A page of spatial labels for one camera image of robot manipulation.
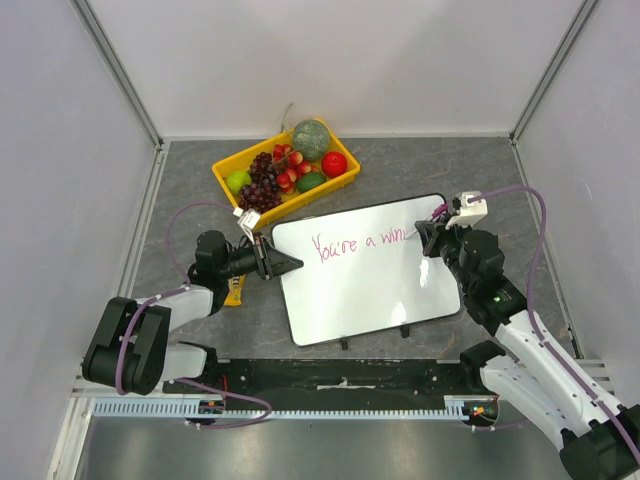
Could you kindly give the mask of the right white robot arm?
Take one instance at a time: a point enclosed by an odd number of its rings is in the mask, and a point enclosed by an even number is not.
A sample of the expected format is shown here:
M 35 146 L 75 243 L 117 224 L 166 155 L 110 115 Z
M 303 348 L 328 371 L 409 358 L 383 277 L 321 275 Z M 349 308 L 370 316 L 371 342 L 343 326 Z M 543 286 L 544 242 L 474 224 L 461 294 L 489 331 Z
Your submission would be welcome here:
M 491 340 L 464 351 L 458 381 L 513 405 L 557 449 L 572 479 L 625 479 L 639 470 L 639 408 L 626 407 L 567 354 L 505 276 L 496 235 L 443 221 L 415 224 L 422 252 L 440 258 L 470 317 Z

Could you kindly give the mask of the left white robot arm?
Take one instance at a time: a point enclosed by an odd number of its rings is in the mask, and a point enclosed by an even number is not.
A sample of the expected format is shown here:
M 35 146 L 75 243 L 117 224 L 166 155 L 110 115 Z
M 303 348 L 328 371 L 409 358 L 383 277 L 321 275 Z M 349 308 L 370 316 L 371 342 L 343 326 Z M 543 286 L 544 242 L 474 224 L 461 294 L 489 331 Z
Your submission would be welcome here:
M 303 266 L 260 233 L 238 248 L 217 230 L 202 233 L 182 286 L 146 300 L 118 296 L 107 302 L 83 358 L 83 379 L 120 395 L 147 395 L 160 382 L 184 377 L 196 392 L 211 392 L 220 371 L 207 361 L 207 350 L 195 344 L 171 346 L 169 334 L 218 313 L 230 280 L 251 273 L 270 280 Z

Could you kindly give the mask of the white marker with pink cap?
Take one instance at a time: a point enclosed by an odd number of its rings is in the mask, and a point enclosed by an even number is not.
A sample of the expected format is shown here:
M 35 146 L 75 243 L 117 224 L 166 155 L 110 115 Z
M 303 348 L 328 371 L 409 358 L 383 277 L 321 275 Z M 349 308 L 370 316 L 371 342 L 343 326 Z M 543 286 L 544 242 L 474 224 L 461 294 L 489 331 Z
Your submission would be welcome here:
M 442 203 L 441 205 L 439 205 L 430 215 L 430 217 L 427 219 L 427 222 L 433 222 L 437 219 L 439 219 L 443 214 L 445 214 L 448 211 L 448 205 L 446 203 Z M 424 220 L 419 220 L 414 224 L 414 228 L 405 236 L 405 239 L 408 240 L 409 238 L 411 238 L 412 236 L 414 236 L 415 234 L 418 233 L 418 226 L 421 225 L 422 223 L 424 223 Z

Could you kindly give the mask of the white whiteboard black frame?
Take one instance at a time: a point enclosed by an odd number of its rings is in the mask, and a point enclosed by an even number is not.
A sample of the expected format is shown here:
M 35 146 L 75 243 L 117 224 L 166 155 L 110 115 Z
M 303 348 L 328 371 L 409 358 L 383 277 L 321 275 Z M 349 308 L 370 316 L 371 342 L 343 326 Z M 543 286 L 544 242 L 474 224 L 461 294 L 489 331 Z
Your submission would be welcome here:
M 281 278 L 293 342 L 301 347 L 447 317 L 461 309 L 442 259 L 423 255 L 414 224 L 439 194 L 282 222 L 277 250 L 303 266 Z

